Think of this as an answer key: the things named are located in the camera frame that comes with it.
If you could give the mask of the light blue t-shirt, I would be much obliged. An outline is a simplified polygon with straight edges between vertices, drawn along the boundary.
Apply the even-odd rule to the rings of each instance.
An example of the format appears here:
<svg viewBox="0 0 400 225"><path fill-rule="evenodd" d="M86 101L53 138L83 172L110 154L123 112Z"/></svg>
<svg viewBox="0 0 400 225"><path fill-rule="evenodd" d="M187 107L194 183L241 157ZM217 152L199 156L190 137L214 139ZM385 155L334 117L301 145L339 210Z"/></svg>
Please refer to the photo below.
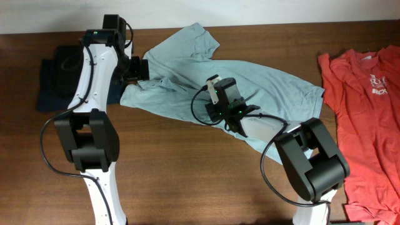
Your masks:
<svg viewBox="0 0 400 225"><path fill-rule="evenodd" d="M167 118L209 122L205 105L208 92L201 92L213 75L234 78L248 104L265 114L287 121L318 118L324 89L286 72L238 60L213 60L219 43L200 24L184 27L150 49L149 80L125 88L122 106L140 108Z"/></svg>

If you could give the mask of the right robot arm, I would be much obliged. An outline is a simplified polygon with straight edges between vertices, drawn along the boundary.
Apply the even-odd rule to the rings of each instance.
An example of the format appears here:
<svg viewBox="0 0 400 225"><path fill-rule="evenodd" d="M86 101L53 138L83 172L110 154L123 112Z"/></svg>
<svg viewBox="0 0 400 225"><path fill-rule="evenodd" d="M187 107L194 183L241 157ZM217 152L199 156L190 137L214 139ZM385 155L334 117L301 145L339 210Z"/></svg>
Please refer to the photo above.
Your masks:
<svg viewBox="0 0 400 225"><path fill-rule="evenodd" d="M323 122L315 117L304 122L287 121L267 114L259 106L246 103L231 77L214 75L202 90L210 93L206 110L211 121L224 121L228 131L267 144L260 159L263 177L266 153L271 146L277 149L298 195L297 201L289 201L297 207L292 223L329 224L331 201L350 175L350 168Z"/></svg>

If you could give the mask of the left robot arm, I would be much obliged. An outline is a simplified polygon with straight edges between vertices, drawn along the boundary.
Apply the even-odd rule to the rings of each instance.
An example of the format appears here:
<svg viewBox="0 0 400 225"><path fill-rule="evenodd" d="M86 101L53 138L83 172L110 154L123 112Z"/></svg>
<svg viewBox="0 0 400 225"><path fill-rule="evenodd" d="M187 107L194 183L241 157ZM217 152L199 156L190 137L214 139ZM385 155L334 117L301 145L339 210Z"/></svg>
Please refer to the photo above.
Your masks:
<svg viewBox="0 0 400 225"><path fill-rule="evenodd" d="M67 110L54 117L66 159L74 164L69 176L84 180L96 224L125 225L117 182L119 136L106 108L113 81L149 79L148 61L133 56L126 38L130 25L117 14L104 15L101 29L88 29L82 38L82 69Z"/></svg>

